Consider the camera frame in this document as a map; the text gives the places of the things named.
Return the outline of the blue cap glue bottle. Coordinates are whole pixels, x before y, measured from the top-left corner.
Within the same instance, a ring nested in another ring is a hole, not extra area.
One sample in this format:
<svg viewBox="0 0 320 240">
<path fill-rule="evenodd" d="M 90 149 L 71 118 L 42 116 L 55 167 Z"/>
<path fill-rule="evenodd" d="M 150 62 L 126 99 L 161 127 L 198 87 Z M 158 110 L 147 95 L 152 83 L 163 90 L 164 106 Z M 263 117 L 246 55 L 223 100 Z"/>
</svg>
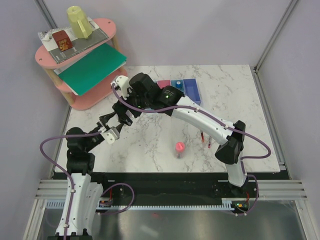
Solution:
<svg viewBox="0 0 320 240">
<path fill-rule="evenodd" d="M 182 82 L 181 81 L 176 81 L 175 82 L 175 86 L 178 88 L 178 89 L 181 89 L 182 88 Z"/>
</svg>

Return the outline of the pink lid clear jar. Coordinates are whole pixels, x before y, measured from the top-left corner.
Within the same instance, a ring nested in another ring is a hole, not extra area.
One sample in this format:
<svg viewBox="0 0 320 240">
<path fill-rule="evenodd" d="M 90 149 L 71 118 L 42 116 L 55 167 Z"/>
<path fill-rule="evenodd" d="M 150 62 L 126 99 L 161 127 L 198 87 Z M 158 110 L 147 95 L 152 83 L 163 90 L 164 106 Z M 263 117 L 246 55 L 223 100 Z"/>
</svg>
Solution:
<svg viewBox="0 0 320 240">
<path fill-rule="evenodd" d="M 179 141 L 175 144 L 175 156 L 177 159 L 181 159 L 185 154 L 186 146 L 183 142 Z"/>
</svg>

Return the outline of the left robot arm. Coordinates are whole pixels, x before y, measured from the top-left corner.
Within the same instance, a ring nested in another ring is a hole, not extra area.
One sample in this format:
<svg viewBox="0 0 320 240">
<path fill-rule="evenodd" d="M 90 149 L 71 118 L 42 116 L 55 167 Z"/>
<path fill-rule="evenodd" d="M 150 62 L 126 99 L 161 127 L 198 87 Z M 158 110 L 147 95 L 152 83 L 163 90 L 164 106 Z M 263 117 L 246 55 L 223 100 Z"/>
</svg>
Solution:
<svg viewBox="0 0 320 240">
<path fill-rule="evenodd" d="M 110 191 L 108 182 L 92 181 L 95 155 L 91 152 L 103 141 L 114 143 L 120 137 L 123 124 L 108 126 L 115 112 L 99 117 L 96 127 L 86 133 L 72 127 L 66 133 L 67 194 L 59 225 L 50 240 L 91 240 L 93 220 L 100 197 Z"/>
</svg>

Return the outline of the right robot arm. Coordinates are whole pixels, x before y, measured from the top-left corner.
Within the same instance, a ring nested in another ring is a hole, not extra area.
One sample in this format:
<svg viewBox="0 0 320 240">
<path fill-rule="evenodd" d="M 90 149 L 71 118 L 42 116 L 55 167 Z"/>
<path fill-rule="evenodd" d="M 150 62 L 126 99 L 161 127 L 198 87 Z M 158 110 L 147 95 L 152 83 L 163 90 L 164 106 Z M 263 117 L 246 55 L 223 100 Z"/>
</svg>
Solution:
<svg viewBox="0 0 320 240">
<path fill-rule="evenodd" d="M 247 173 L 241 163 L 246 128 L 242 121 L 219 120 L 178 88 L 171 85 L 159 87 L 142 72 L 132 78 L 116 77 L 111 82 L 111 89 L 113 93 L 120 90 L 122 94 L 112 107 L 122 124 L 130 126 L 133 123 L 131 117 L 137 118 L 141 113 L 160 113 L 208 134 L 218 143 L 215 157 L 226 166 L 230 193 L 240 197 L 247 191 Z"/>
</svg>

